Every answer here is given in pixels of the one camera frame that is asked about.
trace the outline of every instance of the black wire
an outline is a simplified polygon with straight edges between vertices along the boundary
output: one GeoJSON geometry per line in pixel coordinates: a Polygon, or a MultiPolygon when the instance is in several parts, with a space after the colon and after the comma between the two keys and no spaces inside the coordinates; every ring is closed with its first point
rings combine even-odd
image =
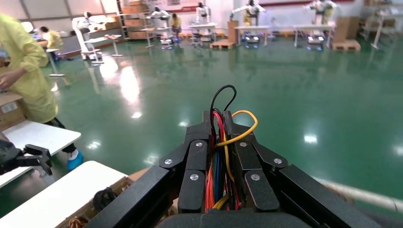
{"type": "Polygon", "coordinates": [[[214,107],[214,102],[215,99],[217,98],[218,94],[221,93],[222,90],[226,89],[226,88],[231,88],[234,91],[234,96],[232,97],[232,99],[230,100],[230,102],[228,102],[227,106],[225,106],[224,111],[227,110],[227,108],[230,106],[230,104],[232,103],[232,101],[235,99],[235,97],[237,96],[237,90],[235,89],[235,87],[233,85],[225,85],[223,87],[221,87],[214,95],[213,99],[211,100],[211,104],[210,104],[210,125],[211,125],[211,131],[212,131],[212,135],[213,138],[216,139],[217,138],[217,134],[215,132],[215,127],[214,127],[214,115],[213,115],[213,107],[214,107]]]}

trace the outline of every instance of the person's arm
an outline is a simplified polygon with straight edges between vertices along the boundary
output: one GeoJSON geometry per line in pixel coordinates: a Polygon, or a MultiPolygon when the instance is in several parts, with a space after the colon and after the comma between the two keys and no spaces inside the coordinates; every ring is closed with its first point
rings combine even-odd
{"type": "Polygon", "coordinates": [[[19,63],[19,68],[14,71],[0,75],[0,88],[9,88],[27,72],[31,72],[44,67],[48,63],[43,48],[25,31],[21,23],[15,19],[7,19],[3,23],[3,28],[12,39],[12,42],[21,52],[23,58],[19,63]]]}
{"type": "Polygon", "coordinates": [[[210,23],[210,13],[209,13],[210,9],[207,6],[205,6],[205,8],[206,8],[206,15],[207,15],[207,23],[210,23]]]}
{"type": "Polygon", "coordinates": [[[200,18],[200,7],[196,8],[196,23],[199,23],[200,18]]]}

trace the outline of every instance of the white table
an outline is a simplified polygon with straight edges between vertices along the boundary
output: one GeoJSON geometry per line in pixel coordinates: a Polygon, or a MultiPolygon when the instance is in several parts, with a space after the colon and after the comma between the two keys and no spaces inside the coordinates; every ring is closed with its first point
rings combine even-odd
{"type": "MultiPolygon", "coordinates": [[[[80,138],[81,133],[57,128],[41,123],[24,121],[3,131],[16,148],[23,149],[32,144],[48,149],[53,155],[80,138]]],[[[0,188],[32,169],[19,167],[0,176],[0,188]]]]}
{"type": "Polygon", "coordinates": [[[256,32],[264,32],[264,45],[267,45],[267,34],[269,32],[269,27],[267,25],[258,25],[258,26],[238,26],[235,27],[235,29],[238,29],[239,31],[256,31],[256,32]]]}
{"type": "Polygon", "coordinates": [[[1,228],[54,228],[126,175],[87,161],[0,219],[1,228]]]}
{"type": "MultiPolygon", "coordinates": [[[[217,41],[217,33],[215,32],[215,27],[217,26],[217,23],[208,23],[204,25],[190,25],[189,28],[191,29],[210,29],[211,31],[214,31],[214,41],[217,41]]],[[[192,44],[194,44],[194,33],[192,32],[192,44]]]]}
{"type": "Polygon", "coordinates": [[[163,33],[163,32],[166,32],[166,33],[167,33],[167,36],[169,36],[169,34],[171,33],[171,30],[172,30],[172,27],[164,27],[164,28],[146,28],[146,29],[144,28],[144,29],[140,30],[140,31],[145,32],[146,37],[147,37],[148,46],[146,46],[145,48],[151,48],[152,46],[154,46],[154,45],[151,45],[151,43],[150,43],[150,36],[149,36],[149,33],[163,33]]]}
{"type": "Polygon", "coordinates": [[[371,44],[371,46],[375,49],[378,49],[378,41],[382,33],[382,28],[384,26],[384,20],[385,19],[398,19],[398,18],[403,18],[403,14],[383,14],[379,17],[378,23],[378,29],[376,30],[376,35],[375,35],[375,40],[371,44]]]}
{"type": "Polygon", "coordinates": [[[52,65],[53,74],[50,74],[51,77],[63,77],[64,74],[59,74],[58,69],[56,68],[55,61],[53,61],[51,52],[59,51],[59,49],[46,49],[46,54],[48,55],[50,64],[52,65]]]}
{"type": "Polygon", "coordinates": [[[297,47],[298,44],[298,32],[299,31],[304,31],[304,30],[318,30],[318,31],[329,31],[329,34],[327,36],[327,42],[326,46],[330,46],[330,37],[331,37],[331,32],[335,29],[336,25],[295,25],[294,30],[295,30],[295,41],[294,41],[294,46],[297,47]]]}
{"type": "MultiPolygon", "coordinates": [[[[113,35],[113,36],[116,37],[116,38],[119,38],[119,37],[121,37],[122,35],[113,35]]],[[[120,55],[120,54],[117,52],[116,40],[115,40],[115,39],[111,39],[111,38],[108,38],[108,37],[99,37],[99,38],[95,38],[95,39],[90,39],[90,40],[84,41],[84,43],[86,43],[86,44],[94,44],[94,43],[102,42],[102,41],[105,41],[105,40],[111,40],[112,43],[113,43],[113,46],[114,46],[114,49],[115,49],[115,54],[112,55],[112,56],[114,56],[114,57],[123,56],[123,55],[120,55]]],[[[97,51],[99,51],[99,49],[94,49],[94,50],[92,50],[92,51],[88,51],[87,53],[93,53],[93,54],[95,55],[95,60],[96,60],[96,61],[93,61],[92,63],[94,63],[94,64],[102,64],[102,63],[104,63],[104,62],[103,62],[103,61],[99,61],[98,56],[96,55],[96,52],[97,52],[97,51]]]]}

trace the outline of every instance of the person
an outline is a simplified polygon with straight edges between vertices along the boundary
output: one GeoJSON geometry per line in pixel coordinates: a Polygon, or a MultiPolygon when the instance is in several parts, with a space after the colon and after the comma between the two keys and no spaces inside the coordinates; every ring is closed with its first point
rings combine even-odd
{"type": "MultiPolygon", "coordinates": [[[[49,30],[47,27],[40,27],[41,32],[43,33],[42,37],[48,41],[47,48],[48,49],[62,49],[63,41],[60,37],[59,33],[53,30],[49,30]]],[[[56,53],[53,51],[50,53],[54,62],[57,61],[56,53]]]]}
{"type": "MultiPolygon", "coordinates": [[[[58,105],[39,68],[48,63],[45,51],[16,19],[0,14],[0,28],[0,62],[6,63],[0,67],[0,88],[22,96],[21,106],[29,120],[65,128],[56,118],[58,105]]],[[[69,153],[69,171],[83,163],[74,144],[63,151],[69,153]]]]}
{"type": "Polygon", "coordinates": [[[176,39],[179,40],[179,33],[182,31],[181,19],[174,13],[171,19],[172,32],[175,33],[176,39]]]}

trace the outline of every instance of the green floor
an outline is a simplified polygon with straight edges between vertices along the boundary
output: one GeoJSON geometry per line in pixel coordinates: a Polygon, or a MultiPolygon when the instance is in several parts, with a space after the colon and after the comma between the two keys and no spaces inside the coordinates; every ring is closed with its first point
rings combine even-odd
{"type": "MultiPolygon", "coordinates": [[[[256,115],[261,144],[312,176],[402,199],[403,42],[375,52],[362,44],[343,53],[294,48],[290,39],[229,51],[125,43],[124,57],[107,48],[94,68],[76,57],[59,64],[65,79],[49,81],[87,161],[126,174],[151,166],[183,142],[184,126],[201,122],[215,91],[233,84],[230,110],[256,115]]],[[[217,107],[231,96],[224,91],[217,107]]],[[[247,115],[235,121],[252,125],[247,115]]],[[[67,156],[52,161],[59,179],[67,156]]],[[[45,187],[29,172],[1,188],[0,217],[45,187]]]]}

